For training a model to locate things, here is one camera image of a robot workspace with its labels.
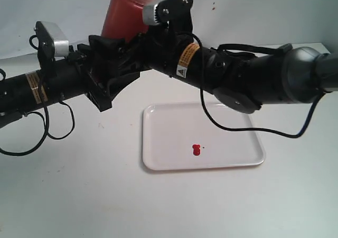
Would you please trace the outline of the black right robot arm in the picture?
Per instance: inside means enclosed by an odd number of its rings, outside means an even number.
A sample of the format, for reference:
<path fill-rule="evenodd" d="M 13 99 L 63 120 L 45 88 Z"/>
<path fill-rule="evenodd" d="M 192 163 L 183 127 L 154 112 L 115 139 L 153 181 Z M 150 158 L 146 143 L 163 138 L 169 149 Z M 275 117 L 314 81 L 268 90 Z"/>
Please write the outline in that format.
<path fill-rule="evenodd" d="M 151 26 L 138 39 L 139 58 L 225 106 L 251 114 L 265 104 L 308 104 L 337 91 L 337 54 L 285 44 L 264 48 L 247 44 L 204 47 L 192 21 Z"/>

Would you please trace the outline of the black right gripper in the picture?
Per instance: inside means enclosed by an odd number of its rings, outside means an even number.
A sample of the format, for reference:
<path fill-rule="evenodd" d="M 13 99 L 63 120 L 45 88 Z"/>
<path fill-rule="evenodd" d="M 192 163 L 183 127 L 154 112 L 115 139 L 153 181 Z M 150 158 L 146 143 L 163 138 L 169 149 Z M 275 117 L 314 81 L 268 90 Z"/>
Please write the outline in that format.
<path fill-rule="evenodd" d="M 151 26 L 146 33 L 135 36 L 126 48 L 126 64 L 129 73 L 154 69 L 170 77 L 187 77 L 200 51 L 192 19 L 179 18 Z"/>

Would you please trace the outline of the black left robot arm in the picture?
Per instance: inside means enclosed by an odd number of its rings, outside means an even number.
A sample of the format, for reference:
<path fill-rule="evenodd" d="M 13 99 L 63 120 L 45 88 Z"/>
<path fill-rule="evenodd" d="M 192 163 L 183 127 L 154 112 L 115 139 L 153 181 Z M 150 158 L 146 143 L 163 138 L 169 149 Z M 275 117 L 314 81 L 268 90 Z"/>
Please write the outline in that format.
<path fill-rule="evenodd" d="M 40 69 L 1 80 L 1 127 L 32 111 L 79 95 L 100 111 L 112 108 L 114 98 L 140 77 L 139 42 L 89 36 L 88 44 L 70 47 L 60 59 L 37 53 Z"/>

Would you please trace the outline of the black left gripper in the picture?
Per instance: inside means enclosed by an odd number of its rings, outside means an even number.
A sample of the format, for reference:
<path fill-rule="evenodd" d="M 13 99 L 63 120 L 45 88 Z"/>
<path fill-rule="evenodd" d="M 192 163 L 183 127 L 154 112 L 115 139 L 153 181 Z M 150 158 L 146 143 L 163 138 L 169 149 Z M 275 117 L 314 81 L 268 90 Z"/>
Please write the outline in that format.
<path fill-rule="evenodd" d="M 112 100 L 129 84 L 140 77 L 139 71 L 109 71 L 120 58 L 126 41 L 90 35 L 88 44 L 77 46 L 79 69 L 83 77 L 87 98 L 100 111 L 112 108 Z"/>

